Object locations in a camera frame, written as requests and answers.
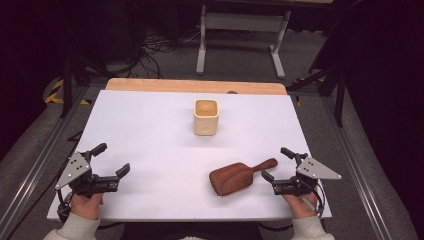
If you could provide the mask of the person's left hand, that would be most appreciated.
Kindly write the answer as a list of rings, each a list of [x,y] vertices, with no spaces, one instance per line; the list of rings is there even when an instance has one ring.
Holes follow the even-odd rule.
[[[103,194],[94,194],[90,198],[74,195],[71,199],[71,212],[79,217],[97,220],[100,206],[103,204]]]

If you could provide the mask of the black metal stand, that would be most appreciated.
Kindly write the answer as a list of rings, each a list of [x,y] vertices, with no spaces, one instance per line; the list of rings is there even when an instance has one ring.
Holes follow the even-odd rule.
[[[294,92],[313,82],[317,82],[319,79],[322,79],[323,82],[318,87],[318,94],[320,96],[329,97],[333,90],[337,89],[334,118],[338,126],[342,127],[342,111],[346,86],[343,76],[345,65],[346,59],[336,55],[328,67],[310,75],[301,81],[294,82],[292,85],[287,87],[286,90],[288,92]]]
[[[62,118],[65,118],[75,105],[72,84],[76,83],[78,87],[88,87],[92,81],[92,73],[90,70],[92,70],[95,75],[99,75],[102,78],[111,79],[116,77],[115,74],[108,71],[105,67],[97,65],[81,55],[72,54],[64,59],[62,68],[62,77],[64,80]]]

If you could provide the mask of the yellow black hazard tape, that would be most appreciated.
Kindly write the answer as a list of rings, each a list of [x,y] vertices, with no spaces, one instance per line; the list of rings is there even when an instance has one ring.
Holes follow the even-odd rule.
[[[55,103],[55,104],[63,104],[64,99],[58,97],[58,93],[60,88],[64,85],[63,79],[58,79],[52,86],[50,92],[45,98],[46,103]]]

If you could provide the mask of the grey metal table frame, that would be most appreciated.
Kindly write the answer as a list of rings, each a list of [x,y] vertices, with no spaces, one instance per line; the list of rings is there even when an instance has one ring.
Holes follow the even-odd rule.
[[[206,61],[206,30],[256,31],[276,33],[276,40],[269,46],[270,55],[278,78],[286,74],[279,55],[282,40],[287,30],[291,12],[285,11],[281,16],[247,15],[233,13],[215,13],[202,6],[200,15],[200,45],[198,49],[196,73],[202,75]]]

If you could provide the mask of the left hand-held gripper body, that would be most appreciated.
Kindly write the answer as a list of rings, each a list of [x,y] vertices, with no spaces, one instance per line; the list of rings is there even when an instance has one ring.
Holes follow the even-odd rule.
[[[79,196],[91,197],[93,194],[116,192],[119,178],[117,176],[100,177],[92,173],[91,158],[99,155],[97,150],[75,152],[60,175],[54,190],[59,191],[68,186]]]

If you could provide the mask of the white board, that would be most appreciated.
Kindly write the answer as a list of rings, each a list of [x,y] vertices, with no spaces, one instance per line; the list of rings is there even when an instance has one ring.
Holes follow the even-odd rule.
[[[101,217],[118,222],[256,221],[291,216],[287,203],[261,175],[253,184],[221,197],[211,171],[242,162],[250,167],[274,158],[277,179],[295,173],[282,155],[309,150],[292,100],[287,95],[216,94],[218,130],[213,136],[193,131],[198,93],[103,90],[93,105],[78,150],[100,143],[94,173],[110,176],[124,164],[129,173],[117,192],[104,198]]]

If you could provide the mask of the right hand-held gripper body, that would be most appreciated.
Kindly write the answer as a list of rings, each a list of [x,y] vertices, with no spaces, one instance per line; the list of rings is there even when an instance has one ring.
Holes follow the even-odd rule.
[[[312,193],[320,179],[341,180],[342,176],[307,153],[295,153],[295,175],[288,180],[274,180],[272,188],[275,195],[296,197]]]

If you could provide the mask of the aluminium rail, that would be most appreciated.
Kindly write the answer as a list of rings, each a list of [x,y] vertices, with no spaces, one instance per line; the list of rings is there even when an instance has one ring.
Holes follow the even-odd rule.
[[[64,117],[49,105],[0,162],[0,240],[7,240],[25,210],[73,113],[87,92],[77,87]]]
[[[392,236],[381,215],[374,193],[370,185],[368,184],[365,176],[363,175],[360,169],[360,166],[357,162],[357,159],[354,155],[351,143],[344,129],[339,126],[336,120],[336,117],[334,116],[335,107],[333,106],[332,101],[327,97],[323,97],[321,99],[321,102],[324,106],[326,114],[330,118],[330,122],[342,146],[342,149],[346,158],[348,170],[352,176],[352,179],[358,191],[359,197],[365,208],[366,214],[371,222],[372,228],[376,234],[377,239],[392,240]]]

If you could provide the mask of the wooden hair brush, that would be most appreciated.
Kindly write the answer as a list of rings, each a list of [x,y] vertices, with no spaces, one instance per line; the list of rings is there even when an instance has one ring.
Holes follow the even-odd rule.
[[[256,172],[267,170],[277,165],[278,161],[275,158],[267,159],[254,167],[237,162],[213,170],[209,173],[209,180],[215,193],[224,197],[248,188],[253,183]]]

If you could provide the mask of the person's right hand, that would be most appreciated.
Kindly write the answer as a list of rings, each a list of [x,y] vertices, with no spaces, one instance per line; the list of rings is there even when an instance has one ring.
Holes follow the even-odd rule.
[[[283,195],[283,199],[288,203],[292,215],[295,219],[302,219],[316,215],[317,197],[311,193],[296,197],[293,195]]]

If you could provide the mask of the beige square cup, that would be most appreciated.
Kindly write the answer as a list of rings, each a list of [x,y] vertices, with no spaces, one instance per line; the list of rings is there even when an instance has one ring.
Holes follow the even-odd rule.
[[[199,136],[213,136],[217,133],[219,105],[213,99],[197,99],[193,109],[193,131]]]

